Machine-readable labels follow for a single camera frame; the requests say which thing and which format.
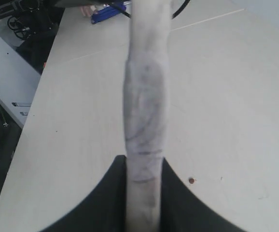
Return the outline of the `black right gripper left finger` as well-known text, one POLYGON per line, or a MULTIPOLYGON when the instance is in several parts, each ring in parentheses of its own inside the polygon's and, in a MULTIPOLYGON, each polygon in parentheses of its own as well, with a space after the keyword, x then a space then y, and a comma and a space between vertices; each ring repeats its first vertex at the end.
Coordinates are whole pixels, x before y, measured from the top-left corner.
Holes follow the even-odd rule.
POLYGON ((96 187, 44 232, 123 232, 126 211, 126 157, 118 155, 96 187))

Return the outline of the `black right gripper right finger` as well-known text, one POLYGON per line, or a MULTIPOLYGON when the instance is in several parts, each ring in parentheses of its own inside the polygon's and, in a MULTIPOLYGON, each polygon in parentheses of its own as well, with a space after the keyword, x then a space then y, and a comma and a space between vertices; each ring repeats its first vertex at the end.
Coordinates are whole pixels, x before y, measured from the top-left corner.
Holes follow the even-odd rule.
POLYGON ((161 232, 242 232, 200 201, 166 159, 162 165, 161 232))

